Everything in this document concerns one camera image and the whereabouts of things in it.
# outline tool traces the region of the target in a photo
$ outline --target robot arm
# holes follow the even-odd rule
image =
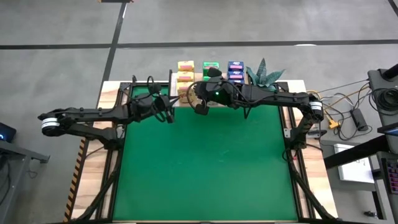
[[[323,120],[322,103],[313,95],[269,91],[258,86],[230,83],[224,80],[221,72],[215,68],[209,69],[208,75],[211,78],[207,82],[199,81],[192,84],[196,85],[196,96],[202,100],[202,103],[194,107],[198,114],[208,113],[209,107],[206,103],[209,101],[234,109],[244,108],[245,118],[248,117],[251,108],[260,105],[296,107],[302,112],[303,119],[296,128],[291,129],[290,137],[285,138],[291,149],[306,148],[305,136],[315,123]]]
[[[155,116],[159,121],[173,123],[172,105],[178,100],[160,93],[161,87],[153,82],[149,83],[149,93],[131,97],[126,104],[111,109],[67,108],[56,109],[41,114],[42,133],[46,136],[61,136],[71,134],[86,137],[89,140],[98,139],[105,149],[115,149],[120,146],[115,128],[94,128],[85,123],[95,121],[110,121],[113,124],[129,124],[141,122],[143,119]]]

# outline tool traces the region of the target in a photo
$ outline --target green plant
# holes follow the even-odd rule
[[[257,85],[261,88],[267,88],[268,90],[275,90],[275,87],[271,84],[276,82],[285,70],[271,72],[267,75],[266,60],[263,58],[259,65],[257,73],[254,74],[250,67],[246,67],[246,73],[250,76],[252,84]]]

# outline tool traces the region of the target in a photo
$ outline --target green mat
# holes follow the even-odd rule
[[[128,126],[114,220],[296,220],[278,109]]]

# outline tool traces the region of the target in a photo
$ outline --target wire bundle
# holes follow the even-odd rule
[[[353,84],[356,84],[356,83],[359,83],[359,82],[364,82],[364,81],[367,81],[367,80],[361,80],[361,81],[358,81],[358,82],[349,83],[349,84],[346,84],[346,85],[343,85],[343,86],[338,86],[338,87],[330,88],[330,89],[323,90],[323,91],[315,91],[315,90],[309,90],[308,91],[310,93],[316,94],[321,99],[321,101],[323,101],[325,99],[329,99],[329,98],[334,98],[334,97],[340,98],[339,100],[337,100],[336,102],[334,102],[334,103],[332,103],[330,105],[325,104],[325,103],[322,103],[322,104],[325,105],[324,112],[329,117],[329,119],[333,119],[331,117],[333,115],[341,115],[341,119],[339,119],[337,121],[339,126],[336,129],[333,130],[333,134],[337,135],[342,141],[349,141],[350,139],[356,138],[358,136],[363,136],[363,135],[369,134],[373,130],[372,126],[367,125],[367,127],[369,128],[369,131],[367,131],[366,133],[357,134],[358,133],[358,129],[356,129],[355,132],[352,135],[350,135],[350,136],[345,135],[343,133],[343,131],[342,131],[342,127],[343,127],[344,121],[351,117],[351,115],[348,116],[348,117],[345,117],[344,114],[345,113],[350,113],[350,111],[358,109],[359,106],[361,105],[361,103],[365,100],[365,97],[371,95],[371,90],[369,90],[364,96],[361,96],[361,92],[363,90],[369,88],[369,82],[367,82],[365,85],[363,85],[358,91],[352,92],[352,93],[350,93],[348,95],[344,95],[342,93],[335,93],[333,96],[321,97],[319,93],[325,92],[325,91],[328,91],[328,90],[335,90],[337,88],[341,88],[341,87],[348,86],[348,85],[353,85]],[[357,94],[358,100],[354,104],[353,101],[349,97],[353,96],[355,94]],[[337,110],[336,108],[333,107],[334,105],[336,105],[337,103],[341,102],[342,100],[345,100],[348,104],[350,104],[352,106],[352,110],[341,112],[341,111],[339,111],[339,110]],[[336,111],[337,113],[332,114],[332,113],[329,113],[328,110],[333,110],[333,111]]]
[[[158,83],[155,83],[154,77],[148,76],[147,87],[148,87],[148,94],[141,96],[141,97],[135,97],[135,98],[133,98],[132,96],[129,96],[123,90],[119,90],[119,91],[122,91],[122,93],[124,93],[132,101],[143,100],[148,97],[156,98],[159,95],[161,95],[160,91],[161,91],[162,87]],[[167,118],[166,118],[167,116],[164,115],[164,113],[156,107],[155,101],[153,101],[152,104],[150,105],[150,112],[158,121],[160,121],[162,123],[167,120]]]
[[[6,158],[7,176],[6,176],[5,180],[4,180],[4,182],[2,182],[2,184],[0,185],[0,190],[3,190],[5,185],[7,185],[7,190],[6,190],[6,192],[4,193],[4,195],[0,199],[0,205],[2,205],[3,201],[6,199],[7,194],[10,191],[10,188],[11,188],[11,166],[10,166],[10,162],[9,162],[9,159],[8,159],[8,155],[1,154],[1,156],[4,156]]]
[[[393,116],[398,114],[398,90],[395,88],[378,88],[373,90],[372,94],[369,96],[369,104],[378,113]]]

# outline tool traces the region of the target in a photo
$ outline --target black cable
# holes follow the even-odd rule
[[[148,76],[148,78],[147,78],[147,87],[148,87],[148,91],[149,91],[149,81],[151,81],[152,80],[152,85],[155,83],[155,81],[154,81],[154,77],[152,77],[152,76]],[[152,96],[152,97],[155,97],[154,96],[154,93],[148,93],[148,95],[146,95],[146,96],[142,96],[142,97],[139,97],[139,98],[133,98],[132,96],[129,96],[125,91],[123,91],[123,90],[120,90],[120,91],[122,91],[130,100],[143,100],[143,99],[146,99],[146,98],[148,98],[148,97],[150,97],[150,96]]]
[[[323,152],[323,149],[321,149],[321,147],[319,147],[319,146],[315,146],[313,144],[308,144],[308,143],[307,143],[307,145],[311,146],[311,147],[314,147],[315,149],[319,149],[319,150],[321,150],[321,152]]]
[[[367,96],[369,96],[371,94],[371,90],[369,90],[364,96],[362,96],[362,97],[360,97],[360,98],[358,98],[358,101],[354,104],[354,110],[355,109],[358,109],[359,108],[359,106],[362,104],[362,102],[365,100],[365,98],[367,97]],[[326,105],[325,104],[325,106],[328,106],[330,109],[333,109],[333,110],[335,110],[336,111],[336,109],[335,108],[333,108],[333,107],[331,107],[331,106],[329,106],[329,105]],[[350,113],[351,112],[351,110],[350,111],[344,111],[344,112],[340,112],[340,113],[329,113],[329,115],[340,115],[340,114],[346,114],[346,113]]]
[[[153,101],[152,104],[150,105],[150,112],[152,113],[152,115],[154,115],[154,117],[160,121],[161,123],[166,121],[166,117],[163,115],[163,113],[161,111],[159,111],[155,105],[155,102]]]
[[[125,131],[125,130],[123,129],[123,131],[122,131],[122,133],[120,134],[120,137],[119,137],[119,138],[121,138],[121,137],[123,136],[124,131]],[[92,152],[90,152],[89,154],[87,154],[87,155],[86,155],[86,158],[89,157],[90,155],[92,155],[93,153],[98,152],[99,150],[101,150],[101,149],[103,149],[103,148],[104,148],[104,146],[95,149],[94,151],[92,151]]]
[[[6,197],[7,197],[7,194],[8,194],[8,191],[10,191],[10,188],[11,188],[11,175],[10,175],[10,173],[11,173],[11,166],[10,166],[10,162],[8,161],[8,158],[6,159],[6,162],[7,162],[7,177],[6,177],[6,182],[8,182],[8,186],[7,186],[7,190],[6,190],[6,193],[4,194],[4,196],[2,197],[2,199],[0,200],[0,206],[2,205],[2,203],[3,203],[3,201],[6,199]],[[3,183],[3,185],[1,186],[1,188],[0,188],[0,190],[2,190],[2,188],[4,187],[4,185],[5,185],[5,183],[6,182],[4,182]]]
[[[0,190],[5,186],[6,183],[7,183],[7,176],[6,176],[6,179],[3,181],[3,183],[1,184]]]
[[[338,113],[341,115],[341,119],[339,119],[339,120],[337,121],[337,123],[339,124],[339,126],[338,126],[336,129],[333,130],[333,134],[337,135],[337,136],[340,138],[340,140],[342,140],[342,141],[349,141],[349,140],[351,140],[351,139],[353,139],[353,138],[356,138],[356,137],[358,137],[358,136],[364,136],[364,135],[369,134],[370,132],[372,132],[373,127],[370,126],[370,125],[367,125],[367,127],[370,128],[370,130],[369,130],[368,132],[363,133],[363,134],[356,134],[359,130],[358,130],[358,129],[355,129],[354,134],[352,134],[350,137],[345,136],[344,133],[343,133],[343,131],[342,131],[342,127],[343,127],[343,124],[344,124],[344,120],[350,118],[351,115],[348,116],[348,117],[344,117],[344,114],[343,114],[342,112],[338,111],[338,110],[335,109],[335,108],[331,108],[331,109],[334,110],[334,111],[336,111],[336,112],[338,112]]]
[[[306,198],[309,199],[315,210],[318,212],[318,214],[321,216],[322,219],[335,219],[332,215],[330,215],[326,209],[322,206],[322,204],[318,201],[316,196],[311,192],[310,187],[304,182],[304,180],[301,178],[300,174],[297,172],[297,169],[295,168],[294,162],[293,162],[293,157],[292,155],[287,154],[287,152],[290,152],[291,149],[285,149],[282,153],[282,158],[284,161],[287,162],[288,166],[290,167],[291,170],[291,175],[294,181],[298,183],[298,185],[301,187],[301,189],[304,192],[304,195]]]
[[[90,152],[89,154],[87,154],[87,155],[86,155],[86,158],[89,157],[92,153],[96,153],[96,152],[98,152],[99,150],[101,150],[101,149],[103,149],[103,148],[104,148],[104,146],[95,149],[94,151],[92,151],[92,152]]]
[[[345,86],[354,85],[354,84],[357,84],[357,83],[360,83],[360,82],[365,82],[367,80],[368,79],[361,80],[361,81],[358,81],[358,82],[349,83],[349,84],[345,84],[345,85],[334,87],[334,88],[329,88],[329,89],[326,89],[326,90],[319,91],[318,93],[323,93],[324,91],[335,90],[335,89],[342,88],[342,87],[345,87]]]
[[[369,104],[380,114],[393,116],[398,114],[398,90],[395,88],[378,88],[372,91],[369,96]]]
[[[242,93],[234,84],[230,83],[229,81],[226,81],[226,80],[220,80],[220,81],[218,81],[218,82],[196,81],[196,82],[193,82],[193,83],[187,88],[187,101],[188,101],[188,104],[191,106],[191,108],[192,108],[193,110],[195,110],[195,107],[192,105],[192,102],[190,101],[190,98],[188,97],[188,96],[189,96],[189,91],[191,90],[191,88],[192,88],[194,85],[199,84],[199,83],[219,83],[219,84],[221,84],[221,83],[227,83],[227,84],[231,85],[231,86],[238,92],[238,94],[242,97],[242,99],[244,100],[244,102],[247,103],[248,105],[256,105],[258,102],[260,102],[260,101],[262,101],[262,100],[264,100],[264,99],[266,99],[266,98],[273,98],[273,97],[274,97],[274,96],[265,96],[265,97],[263,97],[263,98],[261,98],[261,99],[258,99],[258,100],[256,100],[256,101],[254,101],[254,102],[250,102],[248,99],[246,99],[246,98],[244,97],[243,93]]]

